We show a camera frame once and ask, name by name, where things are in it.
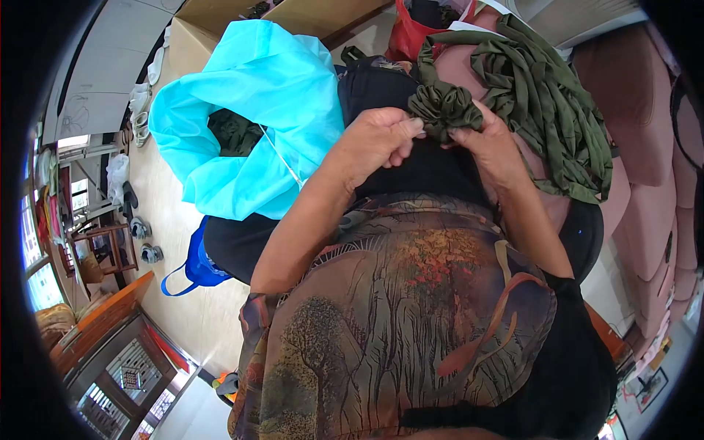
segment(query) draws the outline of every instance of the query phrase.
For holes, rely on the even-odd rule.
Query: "slipper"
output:
[[[148,243],[142,244],[139,255],[142,257],[142,261],[149,264],[154,264],[164,259],[164,253],[161,251],[161,247],[152,247]]]
[[[130,92],[130,102],[128,103],[130,111],[135,115],[143,112],[149,102],[150,96],[151,86],[149,83],[144,82],[142,84],[135,84],[134,88]]]
[[[138,115],[132,114],[132,125],[135,129],[142,128],[149,121],[149,113],[146,111],[141,112]]]
[[[129,201],[133,208],[139,207],[139,200],[137,200],[137,195],[134,193],[129,181],[125,181],[125,183],[122,184],[122,192],[125,193],[123,197],[124,201]]]
[[[149,85],[155,85],[161,76],[161,65],[164,63],[164,48],[156,49],[154,61],[146,68],[146,77],[149,79]]]
[[[134,238],[144,240],[151,237],[151,225],[137,216],[130,222],[130,232]]]
[[[130,102],[128,106],[133,114],[138,114],[144,111],[146,103],[149,101],[149,92],[130,93]]]
[[[132,204],[129,200],[125,200],[124,204],[122,205],[122,216],[127,219],[127,223],[130,223],[134,218],[132,216]]]
[[[169,47],[169,40],[171,40],[171,25],[168,25],[166,29],[164,29],[164,44],[161,45],[164,49]]]
[[[141,148],[147,138],[149,138],[149,127],[146,125],[134,131],[134,142],[137,145],[137,148]]]

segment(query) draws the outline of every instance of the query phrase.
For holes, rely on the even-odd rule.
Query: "hand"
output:
[[[506,124],[481,102],[474,100],[474,104],[484,116],[482,131],[456,129],[449,132],[452,139],[472,152],[477,167],[491,179],[497,191],[513,190],[526,184],[532,187],[518,145]]]
[[[423,121],[400,108],[365,110],[332,146],[321,168],[344,180],[352,192],[383,166],[400,166],[410,156],[413,138],[425,137]]]

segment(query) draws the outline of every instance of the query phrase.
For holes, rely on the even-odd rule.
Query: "white plastic bag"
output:
[[[125,202],[125,193],[122,185],[130,178],[130,158],[127,154],[120,153],[110,158],[108,166],[108,200],[119,206]]]

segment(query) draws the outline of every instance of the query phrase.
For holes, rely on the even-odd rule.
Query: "dark green fabric strip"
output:
[[[611,187],[611,152],[603,117],[572,66],[513,15],[496,23],[501,35],[474,30],[434,34],[418,54],[422,85],[408,100],[425,131],[449,143],[447,129],[482,126],[482,114],[464,87],[440,81],[435,43],[477,45],[472,69],[489,90],[486,104],[518,133],[547,166],[549,178],[533,181],[549,194],[601,203]]]
[[[220,144],[220,155],[247,157],[264,135],[258,124],[223,108],[210,115],[208,128]]]

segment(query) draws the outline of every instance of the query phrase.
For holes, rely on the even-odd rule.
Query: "blue tote bag handle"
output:
[[[186,265],[186,262],[187,262],[187,260],[184,261],[183,264],[181,264],[181,266],[179,266],[178,268],[175,268],[169,275],[166,275],[166,276],[164,277],[164,279],[161,281],[161,291],[162,291],[162,293],[164,293],[166,296],[181,296],[181,295],[185,295],[185,294],[187,294],[188,292],[190,292],[191,290],[193,290],[193,289],[195,289],[196,287],[198,287],[198,284],[196,284],[196,283],[191,283],[190,286],[188,286],[186,289],[181,290],[181,292],[179,292],[179,293],[177,293],[177,294],[175,294],[175,295],[170,294],[169,291],[168,291],[168,289],[166,289],[166,280],[168,280],[169,277],[174,274],[174,272],[176,272],[176,271],[178,271],[178,270],[181,270],[181,269]]]

